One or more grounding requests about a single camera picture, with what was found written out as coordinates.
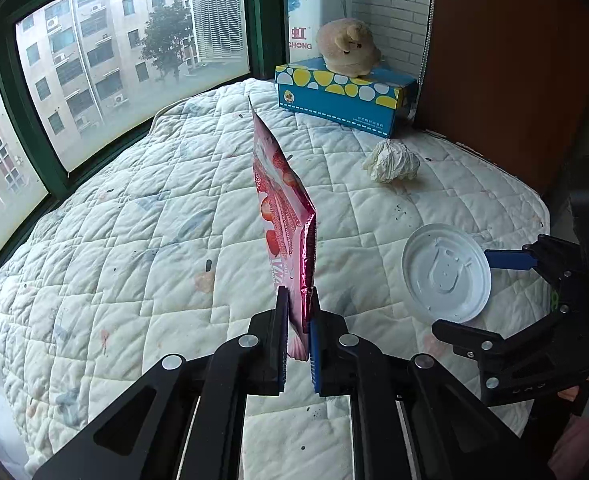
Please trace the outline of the white quilted mattress pad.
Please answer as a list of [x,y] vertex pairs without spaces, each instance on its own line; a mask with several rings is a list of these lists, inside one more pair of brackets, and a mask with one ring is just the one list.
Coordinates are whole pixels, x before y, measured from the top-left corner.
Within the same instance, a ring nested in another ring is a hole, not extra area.
[[252,177],[252,120],[276,136],[317,210],[324,309],[392,356],[435,356],[470,389],[475,363],[409,314],[401,257],[443,223],[484,248],[518,248],[551,226],[537,192],[426,133],[421,166],[374,182],[371,134],[290,113],[248,79],[194,96],[37,222],[0,269],[0,371],[34,474],[162,356],[212,353],[273,306],[276,288]]

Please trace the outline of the white tissue ball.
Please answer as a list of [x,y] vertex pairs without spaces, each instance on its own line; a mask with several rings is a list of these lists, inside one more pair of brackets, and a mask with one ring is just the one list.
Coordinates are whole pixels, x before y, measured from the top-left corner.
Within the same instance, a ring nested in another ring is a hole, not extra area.
[[386,139],[379,142],[363,162],[362,169],[368,177],[379,183],[393,180],[414,180],[421,159],[402,141]]

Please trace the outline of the beige plush toy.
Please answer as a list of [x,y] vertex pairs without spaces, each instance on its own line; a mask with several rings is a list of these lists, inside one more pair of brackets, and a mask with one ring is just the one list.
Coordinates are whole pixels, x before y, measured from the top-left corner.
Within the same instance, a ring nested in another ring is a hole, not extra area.
[[323,25],[316,44],[328,70],[339,75],[366,76],[381,61],[371,30],[356,18],[340,18]]

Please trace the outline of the white plastic cup lid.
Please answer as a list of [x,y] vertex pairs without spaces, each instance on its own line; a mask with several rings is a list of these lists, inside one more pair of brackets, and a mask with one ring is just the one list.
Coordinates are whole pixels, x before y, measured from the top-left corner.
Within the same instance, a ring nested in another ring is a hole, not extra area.
[[490,266],[467,233],[443,223],[426,224],[406,240],[401,274],[414,318],[467,323],[482,312],[492,288]]

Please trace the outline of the blue yellow-dotted tissue box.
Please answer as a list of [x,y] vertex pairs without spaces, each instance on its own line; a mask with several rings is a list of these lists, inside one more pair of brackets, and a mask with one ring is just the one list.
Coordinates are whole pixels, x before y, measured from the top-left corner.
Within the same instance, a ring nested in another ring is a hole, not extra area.
[[376,67],[351,78],[331,72],[323,58],[275,67],[278,103],[304,113],[363,130],[380,138],[392,136],[395,123],[409,116],[418,96],[418,81]]

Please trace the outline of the pink strawberry snack wrapper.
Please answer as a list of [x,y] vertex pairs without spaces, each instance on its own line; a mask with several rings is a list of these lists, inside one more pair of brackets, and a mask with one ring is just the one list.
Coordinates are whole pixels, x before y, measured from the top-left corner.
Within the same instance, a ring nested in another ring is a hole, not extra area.
[[270,268],[275,285],[289,292],[293,340],[288,356],[310,354],[310,318],[316,260],[317,214],[312,200],[272,131],[252,112],[252,172],[258,193]]

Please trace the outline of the brown wooden wardrobe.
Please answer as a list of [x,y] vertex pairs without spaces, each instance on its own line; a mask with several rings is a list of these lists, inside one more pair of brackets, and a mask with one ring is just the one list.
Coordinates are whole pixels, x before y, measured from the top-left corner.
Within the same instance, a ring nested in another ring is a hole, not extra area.
[[545,195],[589,109],[589,0],[432,0],[416,120]]

